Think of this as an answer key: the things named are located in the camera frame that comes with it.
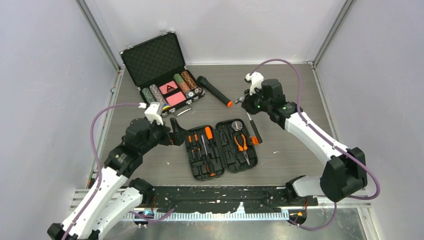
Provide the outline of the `small black orange screwdriver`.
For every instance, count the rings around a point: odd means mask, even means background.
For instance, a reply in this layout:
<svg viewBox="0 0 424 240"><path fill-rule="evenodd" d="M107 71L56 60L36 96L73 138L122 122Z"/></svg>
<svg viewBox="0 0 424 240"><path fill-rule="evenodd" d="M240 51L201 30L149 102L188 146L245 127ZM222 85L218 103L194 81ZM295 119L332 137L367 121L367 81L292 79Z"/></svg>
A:
<svg viewBox="0 0 424 240"><path fill-rule="evenodd" d="M193 159L195 159L195 149L194 149L194 147L193 147L193 141L192 141L192 137L191 137L191 135L188 135L188 137L187 137L187 139L188 139L188 146L189 146L189 150L191 151L191 153L192 153L192 156L193 156Z"/></svg>
<svg viewBox="0 0 424 240"><path fill-rule="evenodd" d="M201 154L201 145L200 145L200 142L199 142L198 135L196 133L194 134L194 138L195 138L195 144L196 144L197 150L199 152L199 155L201 156L202 155Z"/></svg>

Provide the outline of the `small claw hammer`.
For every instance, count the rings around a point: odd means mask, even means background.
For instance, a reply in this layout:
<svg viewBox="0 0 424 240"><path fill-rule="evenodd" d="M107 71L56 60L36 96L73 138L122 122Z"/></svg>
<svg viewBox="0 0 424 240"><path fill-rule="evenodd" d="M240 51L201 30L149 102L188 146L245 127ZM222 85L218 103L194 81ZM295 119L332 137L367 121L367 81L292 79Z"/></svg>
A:
<svg viewBox="0 0 424 240"><path fill-rule="evenodd" d="M242 96L242 97L237 98L234 102L237 105L237 104L243 103L244 100L245 100L245 97ZM257 137L258 140L259 140L259 144L263 143L263 140L262 140L262 138L260 136L260 133L258 131L258 128L257 128L254 120L252 119L251 115L248 112L246 112L246 114L247 114L247 117L249 119L250 126L251 126L251 128L253 130L253 135L251 137Z"/></svg>

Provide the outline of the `long black orange screwdriver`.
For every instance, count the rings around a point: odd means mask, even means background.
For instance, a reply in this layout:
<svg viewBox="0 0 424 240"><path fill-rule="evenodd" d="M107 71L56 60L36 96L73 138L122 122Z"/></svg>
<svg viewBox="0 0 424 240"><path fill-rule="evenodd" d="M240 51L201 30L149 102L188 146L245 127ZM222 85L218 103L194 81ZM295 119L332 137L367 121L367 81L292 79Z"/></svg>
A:
<svg viewBox="0 0 424 240"><path fill-rule="evenodd" d="M209 126L206 126L206 127L204 128L204 131L205 131L205 134L206 134L206 137L207 137L208 141L209 141L210 143L212 143L212 142L213 142L213 140L214 140L214 135L213 135L213 131L212 131L212 129L211 129Z"/></svg>

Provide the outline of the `black plastic tool case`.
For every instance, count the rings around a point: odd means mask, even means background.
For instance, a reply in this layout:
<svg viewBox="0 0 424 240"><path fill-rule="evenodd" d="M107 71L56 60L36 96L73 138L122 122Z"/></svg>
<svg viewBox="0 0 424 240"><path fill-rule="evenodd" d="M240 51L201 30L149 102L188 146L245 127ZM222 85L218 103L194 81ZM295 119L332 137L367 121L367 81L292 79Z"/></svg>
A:
<svg viewBox="0 0 424 240"><path fill-rule="evenodd" d="M243 129L234 131L231 127L233 121L241 121ZM210 127L213 133L213 142L209 142L205 133L205 127ZM199 155L194 134L197 134L201 147L201 156ZM242 152L239 152L234 141L234 136L244 134L247 142L247 153L250 160L250 166L247 164ZM189 147L188 135L191 135L194 148L193 159L192 152ZM206 181L222 176L226 171L229 173L239 173L250 170L259 163L258 155L255 150L255 145L251 142L251 134L246 128L246 124L240 118L224 120L218 122L215 126L203 125L188 130L187 138L185 139L185 150L188 155L188 164L191 174L197 181ZM214 165L216 176L211 177L208 174L205 161L205 150L203 147L201 135L204 136L206 149L211 162Z"/></svg>

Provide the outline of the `round tape measure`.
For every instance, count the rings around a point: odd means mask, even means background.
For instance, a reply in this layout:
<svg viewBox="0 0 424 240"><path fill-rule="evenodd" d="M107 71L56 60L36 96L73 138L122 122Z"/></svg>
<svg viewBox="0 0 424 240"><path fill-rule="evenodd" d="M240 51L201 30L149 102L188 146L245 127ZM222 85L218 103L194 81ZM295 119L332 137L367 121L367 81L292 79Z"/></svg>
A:
<svg viewBox="0 0 424 240"><path fill-rule="evenodd" d="M231 123L231 128L236 132L241 131L243 129L243 126L243 123L239 120L235 120Z"/></svg>

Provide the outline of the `orange case latch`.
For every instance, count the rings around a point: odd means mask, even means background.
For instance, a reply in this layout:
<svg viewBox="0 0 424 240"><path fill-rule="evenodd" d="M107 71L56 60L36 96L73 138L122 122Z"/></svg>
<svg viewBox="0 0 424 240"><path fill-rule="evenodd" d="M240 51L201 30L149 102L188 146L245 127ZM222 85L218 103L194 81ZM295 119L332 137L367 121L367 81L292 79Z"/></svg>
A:
<svg viewBox="0 0 424 240"><path fill-rule="evenodd" d="M253 145L258 145L258 144L260 144L260 142L259 142L259 140L258 140L258 138L257 138L256 136L251 136L251 137L250 137L250 139L251 139L251 143L252 143Z"/></svg>

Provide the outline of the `black orange medium screwdriver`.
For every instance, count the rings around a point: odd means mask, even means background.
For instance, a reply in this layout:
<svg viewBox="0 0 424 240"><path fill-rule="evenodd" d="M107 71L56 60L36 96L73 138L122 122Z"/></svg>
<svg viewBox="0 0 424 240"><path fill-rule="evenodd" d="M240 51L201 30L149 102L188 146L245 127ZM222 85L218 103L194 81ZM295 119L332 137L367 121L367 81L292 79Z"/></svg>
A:
<svg viewBox="0 0 424 240"><path fill-rule="evenodd" d="M206 143L205 143L205 139L204 136L201 135L201 140L202 140L202 144L203 144L203 149L205 152L205 161L206 161L206 170L209 174L210 177L215 177L216 176L216 171L215 171L215 167L210 159L210 156L208 154L207 148L206 148Z"/></svg>

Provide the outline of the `orange handled pliers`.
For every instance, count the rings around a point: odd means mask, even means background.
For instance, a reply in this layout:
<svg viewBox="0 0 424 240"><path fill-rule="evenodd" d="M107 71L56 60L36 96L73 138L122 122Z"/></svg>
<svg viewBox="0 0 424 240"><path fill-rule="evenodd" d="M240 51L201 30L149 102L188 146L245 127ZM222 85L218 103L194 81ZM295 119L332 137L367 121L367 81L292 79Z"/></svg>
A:
<svg viewBox="0 0 424 240"><path fill-rule="evenodd" d="M246 163L250 166L251 163L250 163L249 155L247 153L248 145L247 145L245 135L241 133L240 135L234 136L234 142L238 148L238 151L243 154Z"/></svg>

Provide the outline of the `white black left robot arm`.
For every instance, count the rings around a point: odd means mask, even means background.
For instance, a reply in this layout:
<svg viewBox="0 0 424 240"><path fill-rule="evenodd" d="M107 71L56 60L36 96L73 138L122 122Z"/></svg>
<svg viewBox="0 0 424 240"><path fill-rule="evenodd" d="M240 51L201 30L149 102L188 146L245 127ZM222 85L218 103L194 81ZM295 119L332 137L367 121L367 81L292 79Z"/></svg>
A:
<svg viewBox="0 0 424 240"><path fill-rule="evenodd" d="M53 223L47 234L53 240L102 240L120 219L137 206L148 207L154 199L153 186L141 178L130 180L143 156L157 145L180 146L188 130L176 118L171 127L131 121L122 142L110 151L92 188L77 208L61 223Z"/></svg>

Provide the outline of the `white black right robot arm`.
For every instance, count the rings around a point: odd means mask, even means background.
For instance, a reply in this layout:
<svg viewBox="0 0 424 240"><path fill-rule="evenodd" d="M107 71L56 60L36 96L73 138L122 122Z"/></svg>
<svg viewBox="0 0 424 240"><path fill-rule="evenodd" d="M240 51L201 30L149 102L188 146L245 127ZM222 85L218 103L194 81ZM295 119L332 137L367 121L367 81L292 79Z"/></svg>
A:
<svg viewBox="0 0 424 240"><path fill-rule="evenodd" d="M318 127L295 102L286 101L277 79L248 80L241 106L249 114L267 113L270 120L297 137L324 166L322 175L299 176L286 183L285 198L299 205L306 196L325 196L332 202L349 197L368 184L361 167L365 154L348 148Z"/></svg>

